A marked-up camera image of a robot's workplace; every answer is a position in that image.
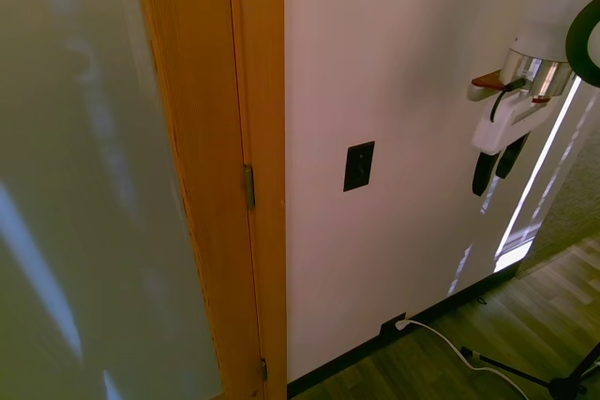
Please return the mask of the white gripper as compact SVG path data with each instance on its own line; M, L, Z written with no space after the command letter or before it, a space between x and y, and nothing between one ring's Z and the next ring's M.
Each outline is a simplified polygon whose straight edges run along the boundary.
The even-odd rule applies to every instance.
M486 106L472 137L473 146L481 152L472 178L473 194L481 197L486 192L496 165L495 154L504 148L495 175L501 179L508 176L530 136L529 132L548 119L558 100L556 96L537 98L514 94L500 101L493 121L490 117L494 102Z

